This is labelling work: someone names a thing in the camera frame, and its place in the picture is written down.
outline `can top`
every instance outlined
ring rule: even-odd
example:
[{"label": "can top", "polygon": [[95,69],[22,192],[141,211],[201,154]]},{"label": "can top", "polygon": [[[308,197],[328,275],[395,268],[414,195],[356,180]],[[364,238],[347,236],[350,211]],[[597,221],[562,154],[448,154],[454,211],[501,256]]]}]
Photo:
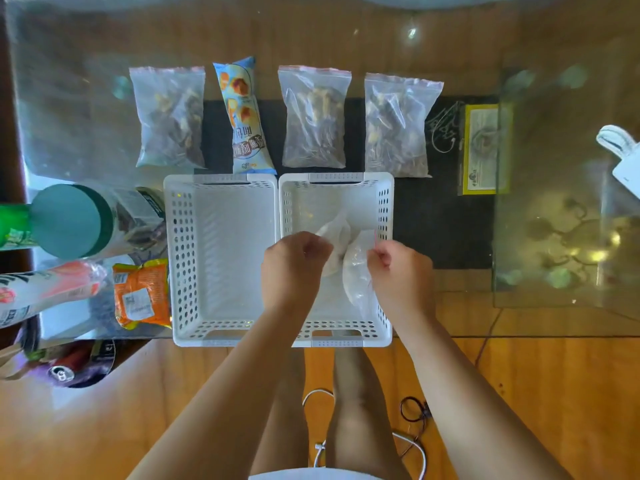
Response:
[{"label": "can top", "polygon": [[84,185],[57,184],[41,190],[29,213],[36,242],[60,259],[92,256],[107,246],[113,234],[108,202]]}]

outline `orange snack package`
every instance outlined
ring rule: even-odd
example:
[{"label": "orange snack package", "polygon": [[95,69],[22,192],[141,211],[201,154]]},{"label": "orange snack package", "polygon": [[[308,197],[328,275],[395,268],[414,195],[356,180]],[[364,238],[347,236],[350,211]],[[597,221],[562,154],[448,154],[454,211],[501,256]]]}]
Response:
[{"label": "orange snack package", "polygon": [[113,266],[116,320],[127,330],[138,323],[171,328],[167,259],[152,259],[142,266]]}]

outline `white plastic basket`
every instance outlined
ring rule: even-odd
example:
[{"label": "white plastic basket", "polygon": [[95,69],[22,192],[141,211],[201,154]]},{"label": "white plastic basket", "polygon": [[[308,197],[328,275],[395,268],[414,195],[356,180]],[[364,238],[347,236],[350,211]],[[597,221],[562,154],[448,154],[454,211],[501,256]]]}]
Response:
[{"label": "white plastic basket", "polygon": [[[234,346],[262,312],[264,250],[288,235],[316,232],[347,211],[352,237],[375,229],[391,239],[394,179],[388,173],[171,175],[164,180],[173,340]],[[323,278],[294,347],[385,347],[392,328],[380,306],[364,319],[342,273]]]}]

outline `human leg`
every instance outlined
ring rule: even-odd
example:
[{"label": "human leg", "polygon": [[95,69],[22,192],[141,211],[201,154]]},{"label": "human leg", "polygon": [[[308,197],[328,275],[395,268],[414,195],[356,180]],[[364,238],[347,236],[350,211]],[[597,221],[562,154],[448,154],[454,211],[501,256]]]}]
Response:
[{"label": "human leg", "polygon": [[305,353],[303,349],[291,349],[251,475],[308,466],[309,433],[302,408],[304,388]]},{"label": "human leg", "polygon": [[333,393],[326,466],[382,479],[410,479],[391,435],[380,381],[363,349],[336,348]]}]

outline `human hand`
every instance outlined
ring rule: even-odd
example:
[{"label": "human hand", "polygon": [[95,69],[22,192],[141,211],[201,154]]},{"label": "human hand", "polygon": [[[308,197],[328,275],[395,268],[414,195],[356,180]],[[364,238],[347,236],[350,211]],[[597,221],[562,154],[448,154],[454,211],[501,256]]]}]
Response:
[{"label": "human hand", "polygon": [[332,250],[331,243],[310,232],[288,235],[267,249],[261,268],[265,311],[277,310],[306,318]]},{"label": "human hand", "polygon": [[397,241],[378,241],[367,253],[378,302],[399,335],[435,319],[433,263]]}]

